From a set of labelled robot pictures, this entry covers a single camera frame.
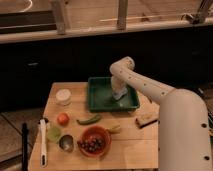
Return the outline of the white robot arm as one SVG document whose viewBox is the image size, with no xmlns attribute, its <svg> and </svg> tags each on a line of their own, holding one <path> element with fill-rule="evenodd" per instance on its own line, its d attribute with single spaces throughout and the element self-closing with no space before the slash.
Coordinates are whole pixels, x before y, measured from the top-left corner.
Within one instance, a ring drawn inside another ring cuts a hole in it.
<svg viewBox="0 0 213 171">
<path fill-rule="evenodd" d="M 114 62 L 112 85 L 116 95 L 129 85 L 159 105 L 158 171 L 213 171 L 204 100 L 193 91 L 140 75 L 134 67 L 131 57 Z"/>
</svg>

